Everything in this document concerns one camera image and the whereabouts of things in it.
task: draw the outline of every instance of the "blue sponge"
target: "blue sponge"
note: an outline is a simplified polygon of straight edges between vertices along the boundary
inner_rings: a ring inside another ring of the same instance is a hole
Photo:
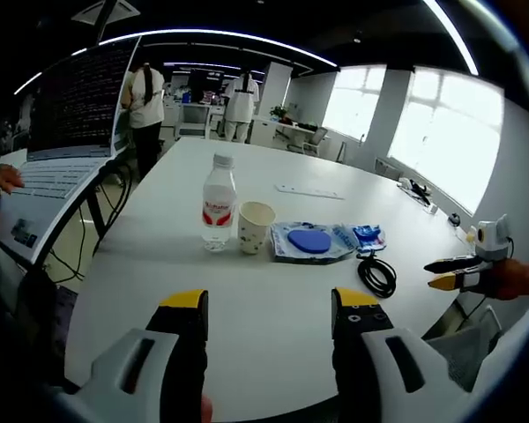
[[[302,231],[295,229],[288,233],[288,240],[300,251],[321,254],[332,245],[331,237],[322,231]]]

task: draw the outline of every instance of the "coiled cable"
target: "coiled cable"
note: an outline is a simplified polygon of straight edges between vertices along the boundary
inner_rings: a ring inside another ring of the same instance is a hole
[[[376,258],[374,251],[369,256],[357,255],[361,262],[357,268],[359,278],[364,285],[372,291],[374,295],[380,298],[389,298],[396,291],[396,271],[384,260]],[[384,280],[376,277],[373,270],[376,269],[384,276]]]

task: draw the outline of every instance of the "white ruler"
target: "white ruler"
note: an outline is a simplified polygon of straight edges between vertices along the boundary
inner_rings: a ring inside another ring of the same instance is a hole
[[[295,187],[294,185],[275,184],[276,188],[280,192],[287,192],[289,194],[300,194],[302,196],[312,197],[324,197],[324,198],[335,198],[336,200],[344,200],[345,198],[340,196],[335,191],[327,191],[325,189],[309,189],[302,187]]]

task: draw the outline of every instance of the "plastic bottle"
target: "plastic bottle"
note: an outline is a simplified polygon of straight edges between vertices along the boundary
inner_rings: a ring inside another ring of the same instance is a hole
[[[231,237],[231,224],[235,215],[235,181],[233,178],[233,158],[214,154],[213,169],[204,184],[202,238],[205,248],[221,251]]]

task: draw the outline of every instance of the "bottle cap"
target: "bottle cap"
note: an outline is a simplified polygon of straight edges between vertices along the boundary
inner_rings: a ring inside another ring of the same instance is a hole
[[[222,167],[233,167],[233,157],[215,153],[213,155],[213,164]]]

